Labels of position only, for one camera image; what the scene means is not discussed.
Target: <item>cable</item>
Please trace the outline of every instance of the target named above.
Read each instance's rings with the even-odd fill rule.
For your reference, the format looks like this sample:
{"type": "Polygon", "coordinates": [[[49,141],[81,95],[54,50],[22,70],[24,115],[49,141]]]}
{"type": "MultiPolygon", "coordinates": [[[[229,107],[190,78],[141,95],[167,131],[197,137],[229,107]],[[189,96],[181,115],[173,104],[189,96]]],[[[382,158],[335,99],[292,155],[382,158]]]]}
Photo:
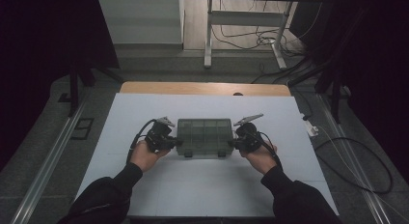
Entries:
{"type": "Polygon", "coordinates": [[[298,95],[301,96],[301,98],[305,101],[305,103],[307,103],[307,106],[308,106],[308,108],[310,110],[310,115],[305,115],[304,114],[303,120],[306,121],[306,120],[308,120],[310,117],[312,117],[314,115],[313,108],[311,107],[311,105],[308,102],[307,98],[305,98],[304,95],[300,91],[298,91],[298,89],[296,87],[293,87],[293,88],[294,88],[294,91],[297,92],[298,95]]]}
{"type": "Polygon", "coordinates": [[[289,49],[286,47],[286,44],[287,44],[286,36],[285,36],[285,35],[282,35],[282,37],[285,39],[285,43],[284,43],[284,44],[281,44],[281,43],[280,43],[280,47],[281,47],[282,52],[283,52],[286,56],[288,56],[288,57],[293,57],[293,56],[300,56],[300,55],[303,56],[303,55],[306,54],[306,52],[289,50],[289,49]]]}
{"type": "Polygon", "coordinates": [[[234,44],[234,43],[232,43],[232,42],[226,42],[226,41],[220,40],[220,39],[216,36],[216,34],[214,33],[213,27],[211,27],[211,32],[213,33],[213,36],[214,36],[214,38],[215,38],[217,41],[230,44],[230,45],[232,45],[232,46],[234,46],[234,47],[237,47],[237,48],[240,48],[240,49],[254,49],[254,48],[257,48],[257,47],[260,46],[260,44],[257,44],[257,45],[252,46],[252,47],[242,47],[242,46],[238,46],[238,45],[236,45],[236,44],[234,44]]]}
{"type": "Polygon", "coordinates": [[[256,4],[256,0],[253,0],[252,7],[250,7],[250,9],[248,10],[248,12],[251,11],[251,10],[255,7],[255,4],[256,4]]]}
{"type": "Polygon", "coordinates": [[[298,62],[295,66],[286,69],[285,71],[278,71],[278,72],[270,72],[270,73],[264,73],[258,77],[256,77],[250,84],[254,84],[256,83],[259,79],[261,79],[262,77],[266,77],[266,76],[275,76],[275,75],[279,75],[282,73],[285,73],[286,75],[289,75],[292,71],[297,70],[299,67],[301,67],[304,63],[306,63],[308,60],[310,60],[309,56],[304,57],[300,62],[298,62]]]}
{"type": "MultiPolygon", "coordinates": [[[[306,56],[305,58],[307,58],[306,61],[305,61],[305,62],[307,62],[307,60],[310,60],[311,57],[310,57],[310,56],[306,56]]],[[[299,71],[295,71],[295,70],[297,70],[297,69],[291,70],[291,71],[286,70],[286,74],[285,74],[285,75],[282,75],[282,76],[280,76],[280,77],[277,77],[276,79],[274,79],[273,82],[272,82],[272,84],[276,84],[277,81],[279,81],[280,79],[285,78],[285,77],[288,77],[289,80],[286,82],[286,85],[288,86],[288,82],[292,80],[292,79],[290,79],[291,76],[296,75],[296,74],[298,74],[298,73],[300,73],[300,72],[302,72],[302,71],[304,71],[304,70],[307,70],[312,64],[313,64],[313,63],[310,63],[307,67],[304,67],[304,68],[300,69],[299,71]]]]}
{"type": "MultiPolygon", "coordinates": [[[[368,186],[367,186],[364,182],[362,182],[360,179],[358,179],[358,177],[352,172],[352,170],[349,168],[349,166],[348,166],[348,165],[346,164],[346,162],[343,160],[343,158],[342,158],[340,152],[338,151],[338,149],[336,148],[336,146],[335,146],[335,144],[334,144],[334,142],[333,142],[334,139],[338,139],[338,138],[331,139],[331,137],[329,136],[329,134],[327,133],[327,131],[326,131],[322,126],[319,126],[319,128],[321,128],[321,129],[324,131],[324,133],[327,135],[329,141],[332,142],[334,148],[336,149],[336,151],[337,151],[337,153],[339,154],[340,158],[342,159],[343,163],[344,163],[345,166],[349,169],[349,171],[352,173],[352,175],[355,177],[355,179],[356,179],[357,181],[360,181],[360,182],[368,189],[368,186]]],[[[353,140],[353,139],[349,139],[349,140],[354,141],[354,142],[356,142],[356,143],[360,143],[360,142],[357,141],[357,140],[353,140]]],[[[383,163],[383,161],[382,161],[370,148],[368,148],[366,145],[364,145],[363,143],[360,143],[360,145],[366,147],[366,148],[367,148],[370,152],[372,152],[372,153],[378,158],[378,160],[380,160],[380,162],[384,165],[385,169],[389,172],[388,174],[389,174],[389,176],[390,176],[390,181],[391,181],[390,187],[392,187],[392,186],[393,186],[393,178],[392,178],[391,172],[388,170],[388,168],[387,168],[386,165],[383,163]]],[[[370,189],[368,189],[368,191],[371,192],[373,195],[375,195],[379,200],[381,200],[381,201],[382,201],[385,205],[387,205],[389,208],[391,208],[391,209],[392,209],[397,215],[399,215],[403,220],[405,220],[407,223],[409,223],[409,219],[408,219],[408,218],[406,218],[405,216],[403,216],[403,215],[402,215],[399,211],[397,211],[393,206],[391,206],[389,203],[387,203],[385,200],[383,200],[378,194],[376,194],[374,191],[372,191],[372,190],[370,190],[370,189]]]]}
{"type": "MultiPolygon", "coordinates": [[[[264,140],[258,138],[256,135],[250,133],[250,132],[247,131],[246,129],[244,129],[244,132],[245,132],[246,134],[250,135],[251,137],[253,137],[254,139],[256,139],[259,143],[261,143],[261,144],[264,146],[264,148],[271,153],[271,156],[274,158],[274,160],[276,161],[277,165],[283,170],[283,165],[282,165],[282,163],[281,163],[281,160],[280,160],[279,157],[277,156],[277,154],[276,154],[276,152],[274,151],[274,149],[273,149],[272,146],[269,146],[268,144],[266,144],[266,143],[264,142],[264,140]]],[[[265,137],[267,137],[267,139],[268,139],[268,141],[270,142],[270,144],[273,145],[273,144],[271,143],[271,141],[270,141],[270,138],[268,138],[268,136],[267,136],[266,134],[264,134],[264,133],[262,133],[262,132],[259,132],[259,131],[257,132],[257,134],[263,134],[265,137]]]]}
{"type": "Polygon", "coordinates": [[[291,41],[289,41],[287,43],[295,42],[296,40],[299,40],[300,38],[304,37],[305,35],[307,35],[310,32],[310,30],[314,27],[316,20],[318,19],[318,15],[319,15],[319,12],[321,11],[321,7],[322,7],[322,3],[319,4],[318,12],[316,12],[315,19],[313,21],[313,24],[310,26],[310,28],[303,35],[301,35],[298,38],[296,38],[294,40],[291,40],[291,41]]]}
{"type": "Polygon", "coordinates": [[[335,174],[337,174],[337,175],[338,175],[342,180],[344,180],[345,182],[347,182],[347,183],[349,183],[349,184],[351,184],[351,185],[353,185],[353,186],[355,186],[355,187],[359,187],[359,188],[361,188],[361,189],[363,189],[363,190],[365,190],[365,191],[367,191],[367,192],[371,192],[371,193],[375,193],[375,194],[387,194],[387,193],[389,193],[389,192],[392,191],[392,188],[394,187],[394,178],[392,177],[392,173],[391,173],[391,171],[389,170],[389,168],[386,166],[386,164],[382,161],[382,159],[381,159],[376,153],[374,153],[374,152],[373,152],[369,147],[367,147],[365,144],[363,144],[363,143],[361,143],[361,142],[359,142],[359,141],[357,141],[357,140],[348,138],[348,137],[337,137],[337,138],[332,138],[332,139],[331,139],[331,138],[329,137],[328,133],[325,131],[325,129],[322,128],[321,126],[319,126],[319,127],[324,130],[324,132],[327,134],[329,140],[325,141],[324,143],[318,145],[318,147],[314,148],[314,151],[315,151],[315,152],[318,151],[318,150],[319,150],[320,148],[322,148],[323,146],[325,146],[326,144],[328,144],[328,143],[331,142],[331,143],[333,144],[334,148],[336,149],[337,153],[340,155],[340,158],[341,158],[342,162],[345,164],[345,166],[348,168],[348,170],[352,173],[352,175],[354,175],[355,179],[361,182],[361,180],[352,172],[352,170],[349,168],[349,166],[348,166],[348,165],[346,164],[346,162],[343,160],[343,158],[342,158],[340,152],[338,151],[338,149],[336,148],[336,145],[335,145],[335,143],[334,143],[334,141],[338,141],[338,140],[347,140],[347,141],[354,142],[354,143],[358,144],[359,146],[363,147],[364,149],[368,150],[368,151],[369,151],[373,156],[375,156],[375,158],[382,164],[382,166],[384,167],[384,169],[385,169],[386,172],[388,173],[388,177],[389,177],[390,184],[389,184],[389,186],[388,186],[388,188],[387,188],[386,190],[371,190],[371,189],[369,189],[366,185],[365,185],[365,187],[360,186],[359,184],[357,184],[357,183],[355,183],[355,182],[352,182],[352,181],[350,181],[349,179],[347,179],[347,178],[346,178],[345,176],[343,176],[339,171],[337,171],[333,166],[331,166],[326,160],[324,160],[321,156],[319,156],[319,155],[317,154],[316,156],[317,156],[323,163],[325,163],[335,174]]]}
{"type": "Polygon", "coordinates": [[[142,134],[142,131],[144,131],[144,129],[145,129],[150,123],[155,122],[155,121],[156,121],[155,119],[149,120],[146,124],[144,124],[144,126],[142,126],[141,130],[135,135],[135,138],[133,139],[132,144],[131,144],[130,147],[129,147],[128,155],[127,155],[127,157],[126,157],[126,163],[129,162],[129,159],[130,159],[130,157],[132,156],[133,150],[134,150],[134,148],[135,148],[135,146],[136,146],[136,143],[138,143],[138,139],[141,138],[141,136],[142,136],[142,135],[141,135],[141,134],[142,134]]]}

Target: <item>white tabletop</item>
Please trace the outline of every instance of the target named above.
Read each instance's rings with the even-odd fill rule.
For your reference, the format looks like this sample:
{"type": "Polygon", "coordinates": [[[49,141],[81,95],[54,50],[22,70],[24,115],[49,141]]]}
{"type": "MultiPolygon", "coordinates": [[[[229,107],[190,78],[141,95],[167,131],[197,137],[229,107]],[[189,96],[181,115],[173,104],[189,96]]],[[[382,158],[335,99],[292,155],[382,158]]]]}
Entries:
{"type": "MultiPolygon", "coordinates": [[[[167,116],[177,124],[182,118],[228,118],[235,123],[259,113],[264,116],[252,123],[278,146],[288,177],[317,188],[338,213],[293,97],[117,94],[77,196],[94,180],[122,170],[135,134],[150,119],[167,116]]],[[[171,135],[177,136],[176,127],[171,135]]],[[[185,158],[173,149],[134,186],[128,215],[273,216],[273,196],[261,177],[238,151],[226,158],[185,158]]]]}

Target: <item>wall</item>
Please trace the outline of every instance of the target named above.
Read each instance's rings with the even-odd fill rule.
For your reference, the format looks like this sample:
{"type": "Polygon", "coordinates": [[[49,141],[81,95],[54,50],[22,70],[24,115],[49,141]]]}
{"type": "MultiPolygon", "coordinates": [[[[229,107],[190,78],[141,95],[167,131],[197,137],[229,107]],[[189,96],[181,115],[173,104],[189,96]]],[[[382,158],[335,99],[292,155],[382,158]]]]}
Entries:
{"type": "Polygon", "coordinates": [[[113,43],[183,43],[183,0],[99,0],[113,43]]]}

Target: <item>dark background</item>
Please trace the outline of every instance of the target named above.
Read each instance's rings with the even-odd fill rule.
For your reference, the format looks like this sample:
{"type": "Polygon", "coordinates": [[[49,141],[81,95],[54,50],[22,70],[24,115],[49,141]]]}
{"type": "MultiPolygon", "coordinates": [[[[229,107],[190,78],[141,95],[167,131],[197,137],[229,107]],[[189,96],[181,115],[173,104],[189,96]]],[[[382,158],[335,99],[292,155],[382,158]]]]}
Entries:
{"type": "Polygon", "coordinates": [[[351,91],[349,106],[409,182],[409,0],[299,3],[289,30],[301,36],[316,63],[331,55],[356,16],[368,8],[341,57],[342,86],[351,91]]]}
{"type": "Polygon", "coordinates": [[[119,67],[98,0],[0,0],[0,169],[74,62],[119,67]]]}

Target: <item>table leg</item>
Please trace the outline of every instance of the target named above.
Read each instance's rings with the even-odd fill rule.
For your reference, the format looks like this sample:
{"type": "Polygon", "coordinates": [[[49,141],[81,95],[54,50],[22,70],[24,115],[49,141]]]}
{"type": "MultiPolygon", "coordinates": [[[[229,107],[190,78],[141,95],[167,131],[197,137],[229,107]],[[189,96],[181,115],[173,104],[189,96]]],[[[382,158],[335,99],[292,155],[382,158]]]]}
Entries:
{"type": "Polygon", "coordinates": [[[211,17],[212,0],[207,0],[207,33],[204,47],[204,67],[211,67],[211,17]]]}
{"type": "Polygon", "coordinates": [[[292,2],[286,2],[286,10],[283,13],[282,23],[279,28],[279,32],[277,34],[277,38],[272,44],[272,48],[274,51],[274,55],[276,56],[277,63],[279,64],[280,70],[286,69],[286,62],[283,59],[283,55],[281,53],[281,38],[283,36],[283,32],[286,29],[286,22],[288,21],[289,11],[291,10],[292,2]]]}

